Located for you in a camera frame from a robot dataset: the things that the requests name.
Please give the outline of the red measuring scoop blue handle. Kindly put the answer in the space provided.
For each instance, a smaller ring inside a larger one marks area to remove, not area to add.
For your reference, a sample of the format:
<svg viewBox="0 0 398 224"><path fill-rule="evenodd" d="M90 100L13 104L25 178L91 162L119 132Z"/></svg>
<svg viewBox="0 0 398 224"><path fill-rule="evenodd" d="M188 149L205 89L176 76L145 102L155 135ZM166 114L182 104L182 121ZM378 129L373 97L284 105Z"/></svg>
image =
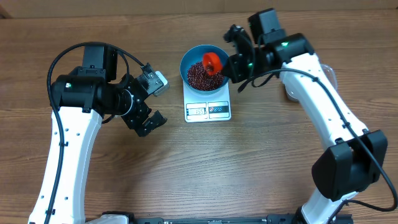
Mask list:
<svg viewBox="0 0 398 224"><path fill-rule="evenodd" d="M209 76L214 76L223 69L223 64L219 56L214 52L208 52L203 55L203 67Z"/></svg>

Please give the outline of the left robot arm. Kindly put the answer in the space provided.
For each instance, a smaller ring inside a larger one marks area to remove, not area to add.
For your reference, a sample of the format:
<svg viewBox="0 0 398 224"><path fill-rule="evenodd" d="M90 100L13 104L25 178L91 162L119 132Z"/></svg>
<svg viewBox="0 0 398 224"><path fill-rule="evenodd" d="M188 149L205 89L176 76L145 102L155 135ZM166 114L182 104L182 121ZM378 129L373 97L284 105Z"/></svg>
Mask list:
<svg viewBox="0 0 398 224"><path fill-rule="evenodd" d="M84 223L90 158L101 126L119 116L144 137L166 122L145 103L169 83L148 63L138 77L117 80L118 59L132 55L103 42L84 42L83 63L56 79L47 77L52 138L41 190L29 223Z"/></svg>

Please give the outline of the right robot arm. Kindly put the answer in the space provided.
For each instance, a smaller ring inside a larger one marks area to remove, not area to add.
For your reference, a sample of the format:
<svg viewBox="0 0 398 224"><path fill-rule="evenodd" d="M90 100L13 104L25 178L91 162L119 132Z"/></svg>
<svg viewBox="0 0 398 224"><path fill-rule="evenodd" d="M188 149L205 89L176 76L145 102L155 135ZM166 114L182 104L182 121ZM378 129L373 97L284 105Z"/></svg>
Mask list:
<svg viewBox="0 0 398 224"><path fill-rule="evenodd" d="M317 130L323 154L312 166L315 191L293 215L277 215L280 223L351 223L339 211L356 195L386 176L382 164L388 141L370 131L345 105L314 48L301 34L287 35L274 9L253 14L249 30L232 25L224 35L236 53L222 74L241 88L257 78L277 77L290 99L297 101Z"/></svg>

